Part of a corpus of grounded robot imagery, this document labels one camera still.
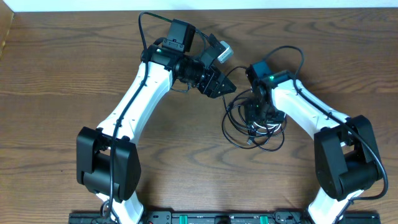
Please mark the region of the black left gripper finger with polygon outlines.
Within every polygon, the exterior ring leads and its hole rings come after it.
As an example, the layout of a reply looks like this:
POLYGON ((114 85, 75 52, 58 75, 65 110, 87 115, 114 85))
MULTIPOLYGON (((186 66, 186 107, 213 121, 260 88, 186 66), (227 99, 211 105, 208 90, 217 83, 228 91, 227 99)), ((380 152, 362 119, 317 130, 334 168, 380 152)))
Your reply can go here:
POLYGON ((219 75, 219 83, 220 87, 233 87, 233 83, 224 73, 219 75))
POLYGON ((223 96, 236 91, 236 86, 233 83, 219 84, 214 91, 214 98, 223 96))

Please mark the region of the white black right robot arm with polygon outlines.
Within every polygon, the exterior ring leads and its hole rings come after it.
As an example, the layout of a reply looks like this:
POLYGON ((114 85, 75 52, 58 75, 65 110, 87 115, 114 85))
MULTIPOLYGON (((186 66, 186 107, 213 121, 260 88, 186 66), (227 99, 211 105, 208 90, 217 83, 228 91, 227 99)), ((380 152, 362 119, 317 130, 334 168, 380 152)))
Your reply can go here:
POLYGON ((254 93, 244 106, 250 128, 271 135, 291 117, 313 139, 320 190, 307 208, 309 222, 379 223, 375 213, 347 211, 375 182, 388 183, 370 121, 334 110, 292 72, 274 73, 264 61, 250 65, 246 76, 254 93))

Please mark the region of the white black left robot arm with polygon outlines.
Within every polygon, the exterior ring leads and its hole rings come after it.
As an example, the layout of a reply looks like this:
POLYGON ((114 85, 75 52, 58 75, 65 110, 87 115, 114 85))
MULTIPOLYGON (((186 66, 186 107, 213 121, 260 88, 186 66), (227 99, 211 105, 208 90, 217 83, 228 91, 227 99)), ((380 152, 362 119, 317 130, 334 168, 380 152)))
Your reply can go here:
POLYGON ((112 113, 76 138, 76 179, 102 201, 100 215, 115 223, 139 223, 144 207, 136 187, 141 176, 137 145, 149 117, 176 80, 209 98, 236 90, 213 64, 232 48, 213 34, 174 19, 167 37, 145 45, 137 75, 112 113))

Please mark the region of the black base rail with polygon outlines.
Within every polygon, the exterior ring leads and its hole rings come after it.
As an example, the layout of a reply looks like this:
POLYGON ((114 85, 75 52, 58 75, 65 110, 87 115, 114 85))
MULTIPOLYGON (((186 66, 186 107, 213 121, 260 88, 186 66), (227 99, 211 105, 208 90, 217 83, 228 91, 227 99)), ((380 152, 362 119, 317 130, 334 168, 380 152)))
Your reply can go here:
MULTIPOLYGON (((110 218, 101 218, 97 213, 70 213, 68 223, 94 224, 117 223, 110 218)), ((266 223, 314 223, 309 215, 298 211, 279 210, 273 213, 176 213, 169 211, 146 212, 140 224, 266 224, 266 223)), ((337 223, 380 224, 378 213, 347 213, 337 223)))

